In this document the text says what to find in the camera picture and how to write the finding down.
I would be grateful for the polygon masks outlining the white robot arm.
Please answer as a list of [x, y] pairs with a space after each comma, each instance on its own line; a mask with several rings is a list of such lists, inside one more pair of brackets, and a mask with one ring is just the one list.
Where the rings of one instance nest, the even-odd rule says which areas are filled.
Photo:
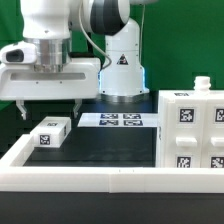
[[132, 5], [157, 0], [20, 0], [23, 40], [0, 49], [0, 100], [133, 102], [149, 93]]

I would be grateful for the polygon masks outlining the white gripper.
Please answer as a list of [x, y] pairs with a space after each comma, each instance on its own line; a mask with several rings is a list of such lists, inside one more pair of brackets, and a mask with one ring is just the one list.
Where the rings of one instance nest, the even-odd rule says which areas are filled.
[[32, 65], [0, 66], [0, 100], [16, 101], [23, 120], [27, 109], [23, 100], [75, 99], [73, 116], [77, 118], [82, 99], [98, 94], [98, 58], [73, 58], [62, 72], [35, 72]]

